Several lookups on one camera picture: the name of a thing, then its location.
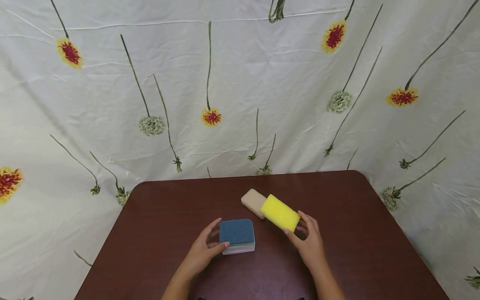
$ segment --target dandelion print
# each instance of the dandelion print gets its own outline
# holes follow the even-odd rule
[[[327,157],[327,156],[330,154],[330,151],[332,151],[332,149],[333,149],[333,143],[335,142],[335,139],[336,139],[336,137],[337,137],[337,135],[338,135],[338,132],[339,132],[340,129],[342,128],[342,125],[343,125],[343,123],[345,123],[345,120],[347,119],[347,117],[348,117],[348,115],[350,114],[350,112],[351,112],[351,111],[353,110],[353,108],[355,107],[355,104],[356,104],[357,101],[359,100],[361,93],[363,93],[363,90],[364,90],[365,87],[367,86],[368,80],[370,79],[370,76],[371,76],[371,74],[372,74],[372,72],[373,72],[373,69],[375,68],[375,65],[377,64],[378,57],[380,56],[380,53],[382,53],[382,49],[383,49],[383,47],[380,48],[380,51],[379,51],[378,54],[377,54],[377,58],[375,59],[375,62],[373,63],[372,68],[370,69],[370,73],[369,73],[368,76],[367,76],[367,80],[365,81],[365,83],[363,84],[363,87],[362,87],[361,90],[360,90],[360,94],[357,96],[357,99],[355,100],[355,102],[353,102],[353,105],[352,105],[352,107],[350,108],[350,110],[348,111],[347,115],[343,118],[343,121],[340,123],[340,127],[338,127],[338,130],[336,131],[335,137],[333,138],[333,141],[332,141],[332,143],[330,144],[330,147],[328,147],[328,149],[325,149],[325,150],[324,150],[324,152],[325,152],[325,157]]]
[[[274,1],[275,0],[272,0],[272,4],[270,4],[270,10],[268,11],[268,21],[272,24],[275,23],[276,21],[283,19],[283,7],[285,5],[285,0],[278,0],[276,3],[275,10],[272,13]]]
[[[140,95],[142,96],[142,100],[145,104],[145,109],[147,111],[147,117],[143,117],[138,122],[140,130],[147,136],[149,135],[159,135],[163,132],[165,127],[163,120],[161,117],[150,116],[150,112],[148,111],[147,101],[145,101],[144,93],[142,92],[142,88],[140,87],[140,83],[138,82],[137,73],[135,72],[135,68],[133,67],[132,59],[130,58],[130,54],[128,53],[127,45],[125,44],[125,40],[123,39],[123,35],[120,35],[121,42],[123,43],[123,47],[125,48],[125,52],[127,53],[128,62],[130,67],[132,68],[133,76],[135,77],[135,82],[137,82],[138,89],[140,90]]]
[[[208,83],[210,82],[210,70],[212,69],[212,21],[208,22],[208,43],[210,45],[210,55],[208,61],[208,75],[207,75],[207,109],[202,111],[200,119],[205,126],[213,127],[218,125],[222,121],[222,115],[218,112],[218,109],[211,108],[208,101]]]
[[[268,156],[267,162],[265,163],[265,166],[263,168],[260,168],[255,172],[255,175],[270,175],[270,174],[272,174],[272,169],[268,165],[268,161],[270,160],[270,157],[272,156],[273,148],[275,147],[275,139],[276,139],[276,133],[275,133],[275,136],[273,137],[272,150],[270,150],[270,155]]]
[[[352,0],[352,4],[348,10],[347,16],[344,20],[333,22],[330,24],[330,28],[327,29],[324,33],[324,39],[322,41],[322,49],[325,53],[333,53],[335,52],[338,47],[343,42],[343,38],[345,36],[345,32],[347,30],[347,19],[350,16],[350,12],[352,11],[353,3],[355,0]]]
[[[256,132],[257,132],[257,146],[255,147],[255,152],[252,154],[252,155],[249,155],[248,156],[248,159],[249,160],[254,160],[256,157],[257,157],[257,150],[258,150],[258,108],[257,108],[257,119],[256,119],[256,125],[255,125],[255,128],[256,128]]]
[[[401,199],[400,193],[402,192],[403,189],[405,189],[406,187],[412,185],[413,183],[415,183],[415,182],[419,181],[420,179],[422,179],[423,177],[425,177],[428,173],[432,172],[436,167],[438,167],[444,160],[446,160],[446,157],[444,159],[442,159],[441,161],[439,161],[433,168],[428,170],[425,174],[418,177],[414,181],[402,186],[399,189],[397,189],[396,187],[390,187],[390,186],[386,187],[382,191],[381,196],[382,196],[382,201],[385,204],[385,206],[388,208],[388,210],[394,211],[398,208],[398,200]]]
[[[117,188],[117,195],[115,196],[115,198],[117,198],[117,201],[118,203],[120,204],[120,206],[124,207],[125,206],[125,203],[127,202],[128,200],[128,197],[130,197],[130,193],[132,191],[125,191],[125,188],[124,187],[119,187],[119,180],[117,178],[117,176],[115,176],[115,174],[113,174],[112,171],[110,171],[109,169],[107,169],[104,165],[102,165],[101,162],[98,161],[98,159],[95,157],[95,155],[93,155],[92,152],[90,152],[90,154],[93,156],[93,158],[95,159],[95,161],[102,166],[102,168],[104,168],[105,170],[107,170],[110,174],[113,175],[113,177],[115,177],[115,187]]]
[[[71,66],[74,69],[81,69],[84,64],[84,61],[80,56],[80,53],[78,52],[78,48],[77,46],[75,46],[74,43],[72,43],[72,41],[70,41],[67,29],[65,28],[65,25],[63,24],[63,21],[60,18],[60,14],[59,14],[59,11],[57,10],[57,7],[55,6],[55,3],[53,2],[53,0],[50,0],[50,2],[52,3],[53,9],[57,13],[57,16],[60,20],[63,31],[65,32],[65,38],[61,38],[57,40],[57,51],[62,57],[62,60],[66,62],[69,66]]]
[[[77,163],[79,163],[82,167],[85,168],[85,170],[87,170],[88,172],[90,172],[90,174],[92,174],[93,178],[95,179],[95,186],[93,188],[90,189],[90,192],[92,193],[92,196],[93,195],[98,195],[100,193],[100,185],[98,185],[98,180],[96,179],[96,176],[95,174],[89,169],[87,168],[84,164],[82,164],[76,157],[74,157],[70,151],[68,151],[67,147],[65,147],[64,145],[62,145],[62,143],[60,143],[53,135],[50,135],[52,137],[52,139],[57,142],[57,144],[59,144],[65,151],[67,151],[68,155],[70,155]]]
[[[467,276],[465,277],[465,281],[468,282],[468,284],[471,285],[472,288],[474,289],[480,289],[480,271],[473,267],[475,269],[475,271],[477,272],[477,274],[479,276]]]
[[[83,260],[83,262],[84,262],[87,266],[89,266],[89,267],[92,267],[92,266],[93,266],[92,264],[89,264],[86,259],[84,259],[83,257],[81,257],[80,254],[78,254],[77,251],[73,250],[73,252],[75,253],[75,255],[76,255],[78,258],[80,258],[81,260]]]
[[[408,168],[410,167],[410,165],[411,165],[414,161],[416,161],[417,159],[419,159],[420,157],[422,157],[425,153],[427,153],[427,151],[433,146],[433,144],[434,144],[434,143],[440,138],[440,136],[448,129],[448,127],[450,127],[458,118],[460,118],[460,116],[463,115],[464,112],[465,112],[465,110],[462,111],[455,119],[453,119],[453,120],[447,125],[447,127],[445,127],[445,128],[442,130],[442,132],[437,136],[437,138],[430,144],[430,146],[428,146],[428,148],[427,148],[425,151],[423,151],[422,154],[420,154],[419,157],[417,157],[417,158],[415,158],[415,159],[413,159],[413,160],[411,160],[411,161],[407,161],[406,159],[402,159],[401,161],[399,161],[400,167],[401,167],[402,169],[408,169]]]
[[[417,75],[418,71],[420,68],[427,62],[427,60],[432,57],[455,33],[455,31],[460,27],[460,25],[465,21],[467,16],[470,14],[472,9],[475,7],[479,0],[475,0],[473,4],[470,6],[468,9],[467,13],[463,16],[463,18],[458,22],[458,24],[455,26],[455,28],[452,30],[452,32],[447,36],[447,38],[420,64],[420,66],[416,69],[416,71],[413,73],[413,75],[409,78],[407,81],[407,84],[405,85],[405,89],[399,87],[395,90],[393,90],[390,95],[387,96],[385,101],[387,104],[392,105],[392,106],[397,106],[397,107],[403,107],[403,106],[408,106],[415,102],[419,96],[418,96],[418,90],[414,88],[410,88],[410,84]]]
[[[355,150],[355,152],[353,153],[352,157],[350,158],[350,160],[348,161],[348,166],[347,166],[347,171],[348,169],[350,168],[350,163],[352,162],[352,159],[353,157],[355,156],[355,153],[358,151],[358,148]]]
[[[170,138],[170,123],[168,122],[167,107],[165,106],[165,101],[163,101],[162,92],[160,91],[160,87],[158,86],[158,82],[156,80],[155,74],[153,74],[153,78],[155,79],[156,88],[158,90],[158,93],[160,94],[160,99],[162,100],[162,104],[163,104],[163,110],[165,111],[165,118],[167,119],[168,142],[170,143],[170,148],[172,148],[173,156],[175,157],[175,160],[173,161],[173,163],[177,165],[177,172],[180,173],[181,161],[180,161],[180,158],[175,153],[175,150],[173,149],[173,146],[172,146],[172,139]]]
[[[10,201],[13,193],[15,193],[23,180],[24,175],[20,169],[0,168],[0,205]]]
[[[357,63],[359,61],[360,55],[363,51],[363,48],[365,47],[365,44],[367,43],[368,37],[370,36],[370,33],[372,32],[373,26],[375,25],[375,22],[377,22],[378,15],[380,14],[380,11],[382,10],[383,4],[380,6],[380,9],[378,10],[378,13],[375,17],[375,20],[373,21],[372,26],[370,27],[370,30],[368,31],[367,37],[365,41],[363,42],[362,47],[360,48],[360,52],[357,56],[357,60],[355,61],[355,64],[353,65],[352,72],[350,72],[350,76],[348,76],[347,82],[345,83],[345,86],[341,91],[337,91],[333,94],[333,96],[330,98],[330,100],[327,103],[327,110],[330,112],[335,112],[335,113],[341,113],[348,107],[350,107],[351,100],[353,98],[353,95],[345,89],[347,88],[347,84],[350,81],[350,78],[352,77],[353,71],[355,71],[355,67],[357,66]]]

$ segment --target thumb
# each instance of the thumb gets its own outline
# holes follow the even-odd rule
[[[220,243],[218,245],[216,245],[215,247],[213,248],[210,248],[208,249],[209,251],[209,254],[210,254],[210,257],[215,257],[217,255],[219,255],[220,253],[222,253],[226,248],[228,248],[230,246],[230,242],[229,241],[226,241],[224,243]]]
[[[295,248],[298,249],[300,247],[301,240],[295,235],[295,233],[288,229],[284,229],[283,232],[287,235],[287,238],[292,242]]]

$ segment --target left hand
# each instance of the left hand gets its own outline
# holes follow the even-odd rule
[[[229,242],[221,244],[210,242],[211,238],[218,234],[218,224],[221,220],[222,218],[218,218],[213,221],[200,233],[178,268],[178,273],[188,279],[193,279],[208,266],[215,256],[230,246]]]

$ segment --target brown table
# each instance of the brown table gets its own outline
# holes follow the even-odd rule
[[[159,300],[191,243],[220,216],[251,219],[256,250],[215,258],[194,283],[192,299],[316,299],[308,270],[283,232],[240,203],[250,188],[318,220],[347,299],[448,299],[356,171],[141,183],[75,299]]]

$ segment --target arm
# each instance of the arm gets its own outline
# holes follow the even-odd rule
[[[218,218],[208,225],[193,242],[187,256],[180,264],[167,286],[161,300],[187,300],[192,280],[203,271],[210,261],[230,245],[229,242],[209,242],[218,234]]]
[[[305,233],[307,239],[300,240],[288,229],[285,230],[285,234],[297,248],[303,262],[309,269],[315,282],[318,299],[345,300],[345,296],[328,266],[317,221],[301,211],[299,211],[299,215],[302,220],[297,229]]]

